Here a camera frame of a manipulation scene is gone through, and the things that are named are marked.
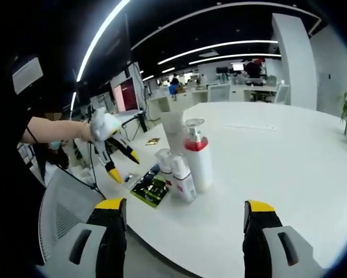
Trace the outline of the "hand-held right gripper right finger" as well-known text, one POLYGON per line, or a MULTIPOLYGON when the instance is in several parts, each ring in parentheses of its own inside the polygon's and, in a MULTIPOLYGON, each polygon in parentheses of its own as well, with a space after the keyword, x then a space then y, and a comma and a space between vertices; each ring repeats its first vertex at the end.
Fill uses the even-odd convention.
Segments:
POLYGON ((284 226, 267 203, 244 203, 245 277, 322 277, 313 247, 291 226, 284 226))

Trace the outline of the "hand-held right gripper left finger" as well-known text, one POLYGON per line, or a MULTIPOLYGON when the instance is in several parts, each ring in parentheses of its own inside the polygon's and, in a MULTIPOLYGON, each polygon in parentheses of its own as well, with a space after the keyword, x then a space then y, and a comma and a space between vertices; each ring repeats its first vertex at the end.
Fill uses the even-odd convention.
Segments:
POLYGON ((85 223, 77 223, 57 241, 42 277, 123 277, 126 199, 107 199, 95 206, 85 223))

